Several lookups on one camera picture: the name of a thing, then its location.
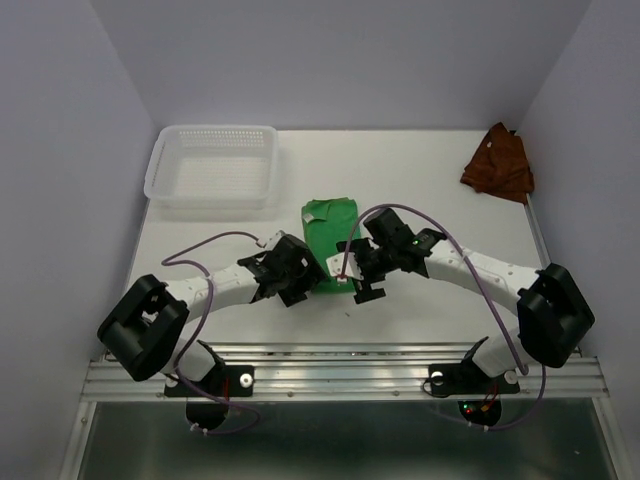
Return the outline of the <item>green microfibre towel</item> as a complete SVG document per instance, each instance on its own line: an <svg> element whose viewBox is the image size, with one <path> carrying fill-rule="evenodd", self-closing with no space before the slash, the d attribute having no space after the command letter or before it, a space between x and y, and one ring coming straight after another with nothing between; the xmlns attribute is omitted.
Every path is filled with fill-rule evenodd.
<svg viewBox="0 0 640 480"><path fill-rule="evenodd" d="M302 207L304 241L326 274L326 260L338 252L337 243L347 240L358 216L356 201L347 197L311 200Z"/></svg>

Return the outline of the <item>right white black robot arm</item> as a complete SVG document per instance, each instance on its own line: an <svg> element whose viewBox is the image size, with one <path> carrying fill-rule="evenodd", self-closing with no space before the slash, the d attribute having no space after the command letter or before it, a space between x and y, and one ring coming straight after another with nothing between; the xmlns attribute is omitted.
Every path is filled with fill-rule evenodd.
<svg viewBox="0 0 640 480"><path fill-rule="evenodd" d="M332 278L353 284L356 303L384 297L380 282L402 271L475 293L494 316L503 307L516 317L514 328L497 319L499 335L479 340L459 363L442 367L444 381L461 380L482 390L532 363L560 369L595 323L578 285L561 265L504 262L461 246L438 226L413 232L391 208L362 222L368 237L337 243L336 254L326 261Z"/></svg>

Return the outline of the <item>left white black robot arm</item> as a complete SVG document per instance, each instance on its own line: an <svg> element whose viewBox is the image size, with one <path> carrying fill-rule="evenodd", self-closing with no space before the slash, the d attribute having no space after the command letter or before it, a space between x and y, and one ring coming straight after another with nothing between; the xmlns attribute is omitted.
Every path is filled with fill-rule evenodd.
<svg viewBox="0 0 640 480"><path fill-rule="evenodd" d="M221 386L224 361L204 343L182 336L187 323L274 296L291 307L329 280L309 247L283 232L259 253L215 272L179 255L163 264L193 266L200 274L167 282L152 274L138 278L102 322L97 337L133 380L171 375L187 379L202 394Z"/></svg>

